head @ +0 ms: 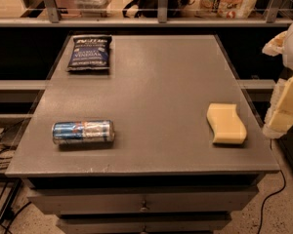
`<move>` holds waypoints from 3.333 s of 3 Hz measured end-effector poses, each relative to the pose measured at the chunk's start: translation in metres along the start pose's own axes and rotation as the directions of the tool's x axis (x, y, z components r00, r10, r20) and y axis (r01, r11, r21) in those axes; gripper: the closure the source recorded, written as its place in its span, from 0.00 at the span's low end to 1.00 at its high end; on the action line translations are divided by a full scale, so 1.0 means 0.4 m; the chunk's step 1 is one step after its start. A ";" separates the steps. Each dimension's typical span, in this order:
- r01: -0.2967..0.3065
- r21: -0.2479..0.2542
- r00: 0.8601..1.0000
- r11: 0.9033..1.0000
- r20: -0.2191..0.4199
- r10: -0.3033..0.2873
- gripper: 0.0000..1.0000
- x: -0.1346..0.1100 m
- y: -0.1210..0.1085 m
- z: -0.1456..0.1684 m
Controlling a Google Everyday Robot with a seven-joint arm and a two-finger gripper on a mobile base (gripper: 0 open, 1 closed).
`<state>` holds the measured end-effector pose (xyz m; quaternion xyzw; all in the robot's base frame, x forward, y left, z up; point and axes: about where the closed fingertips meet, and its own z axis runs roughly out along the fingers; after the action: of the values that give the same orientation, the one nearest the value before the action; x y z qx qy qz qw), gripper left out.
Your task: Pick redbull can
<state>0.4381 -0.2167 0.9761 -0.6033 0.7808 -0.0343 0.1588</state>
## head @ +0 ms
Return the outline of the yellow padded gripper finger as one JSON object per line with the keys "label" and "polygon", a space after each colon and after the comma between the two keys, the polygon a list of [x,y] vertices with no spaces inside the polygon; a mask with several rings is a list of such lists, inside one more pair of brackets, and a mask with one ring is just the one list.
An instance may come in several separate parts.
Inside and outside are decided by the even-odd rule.
{"label": "yellow padded gripper finger", "polygon": [[262,49],[262,53],[271,57],[283,55],[285,53],[285,38],[287,32],[282,31],[270,40]]}
{"label": "yellow padded gripper finger", "polygon": [[263,134],[268,138],[280,138],[293,126],[293,76],[279,79],[275,84],[265,116]]}

